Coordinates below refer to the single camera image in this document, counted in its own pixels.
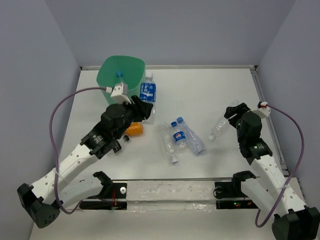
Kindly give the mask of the blue label white cap bottle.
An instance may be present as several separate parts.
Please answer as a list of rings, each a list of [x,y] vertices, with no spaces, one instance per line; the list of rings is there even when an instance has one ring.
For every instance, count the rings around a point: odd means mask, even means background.
[[[145,103],[153,104],[150,117],[143,122],[145,124],[153,125],[155,123],[156,114],[156,96],[157,96],[157,86],[154,82],[153,73],[150,71],[145,72],[144,81],[140,85],[139,98]]]

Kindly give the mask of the clear crushed white cap bottle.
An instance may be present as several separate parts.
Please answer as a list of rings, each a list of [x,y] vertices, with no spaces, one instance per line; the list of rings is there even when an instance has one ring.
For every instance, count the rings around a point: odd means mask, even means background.
[[[172,165],[176,165],[178,163],[178,158],[175,153],[169,125],[167,123],[161,123],[159,125],[159,133],[163,151],[165,152],[170,163]]]

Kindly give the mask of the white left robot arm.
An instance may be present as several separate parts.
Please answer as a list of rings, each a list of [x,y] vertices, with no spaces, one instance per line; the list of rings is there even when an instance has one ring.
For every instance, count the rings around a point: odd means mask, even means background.
[[[63,208],[89,197],[103,199],[111,193],[113,182],[103,171],[74,185],[71,182],[110,151],[121,150],[119,140],[125,131],[132,123],[147,120],[153,106],[136,95],[129,102],[109,105],[100,121],[61,163],[34,183],[18,187],[20,203],[38,228],[52,224]]]

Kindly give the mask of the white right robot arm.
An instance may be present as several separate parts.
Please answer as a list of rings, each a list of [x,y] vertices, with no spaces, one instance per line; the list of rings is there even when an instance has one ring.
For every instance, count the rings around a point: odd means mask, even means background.
[[[259,102],[254,110],[245,103],[226,108],[224,118],[236,129],[240,153],[259,176],[257,179],[250,171],[239,172],[234,175],[230,190],[235,196],[249,197],[258,207],[257,214],[265,214],[262,222],[255,220],[257,228],[273,219],[271,230],[275,239],[314,240],[320,226],[320,212],[316,207],[309,207],[290,185],[302,161],[304,136],[300,136],[300,155],[288,177],[284,177],[273,152],[261,138],[262,119],[275,109],[265,101]]]

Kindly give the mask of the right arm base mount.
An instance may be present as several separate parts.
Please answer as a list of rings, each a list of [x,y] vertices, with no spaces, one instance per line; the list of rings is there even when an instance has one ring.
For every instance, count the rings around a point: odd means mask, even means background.
[[[241,191],[241,183],[256,176],[246,170],[234,173],[229,181],[216,181],[213,196],[217,210],[258,209],[257,205]]]

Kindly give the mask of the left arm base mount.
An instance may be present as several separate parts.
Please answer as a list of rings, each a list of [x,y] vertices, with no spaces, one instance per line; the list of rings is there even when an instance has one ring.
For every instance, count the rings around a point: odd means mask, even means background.
[[[90,196],[79,205],[81,210],[126,210],[127,188],[126,181],[112,181],[104,172],[98,171],[93,174],[99,181],[101,190],[99,194]]]

